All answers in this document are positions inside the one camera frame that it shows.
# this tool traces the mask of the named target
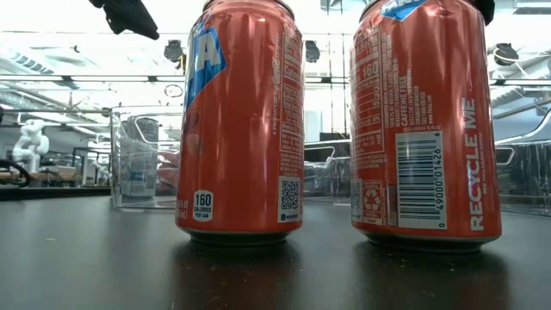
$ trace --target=white robot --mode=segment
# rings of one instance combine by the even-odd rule
[[[21,137],[15,143],[13,150],[14,161],[27,159],[27,171],[37,172],[40,167],[40,155],[50,150],[50,139],[42,135],[42,128],[46,124],[42,120],[28,120],[21,127]]]
[[[99,164],[96,159],[92,160],[92,165],[97,168],[97,176],[99,178],[103,178],[107,180],[111,177],[111,174],[109,173],[108,168],[106,166]]]

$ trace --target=can label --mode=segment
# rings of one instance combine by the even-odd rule
[[[484,22],[463,2],[450,4],[448,20],[436,21],[430,11],[438,5],[375,3],[356,33],[352,222],[423,237],[497,237]],[[468,31],[424,29],[448,22],[465,23]],[[444,46],[449,41],[453,47]]]
[[[286,12],[213,3],[192,28],[180,227],[265,233],[302,221],[302,40],[289,16],[266,8]],[[257,25],[243,28],[243,14]]]

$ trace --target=black table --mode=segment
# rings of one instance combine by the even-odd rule
[[[551,219],[503,221],[480,254],[416,254],[309,202],[287,243],[232,249],[107,197],[0,202],[0,309],[551,309]]]

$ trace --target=clear plastic container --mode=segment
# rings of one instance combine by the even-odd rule
[[[175,208],[183,108],[111,111],[112,195],[117,208]]]
[[[501,209],[551,215],[551,142],[497,145],[496,158]]]
[[[350,205],[350,140],[306,143],[304,158],[305,199]]]

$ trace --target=orange soda can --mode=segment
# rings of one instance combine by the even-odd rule
[[[376,244],[477,251],[501,235],[484,21],[380,0],[350,52],[352,225]]]
[[[302,36],[279,0],[211,0],[191,29],[176,224],[221,245],[302,225]]]

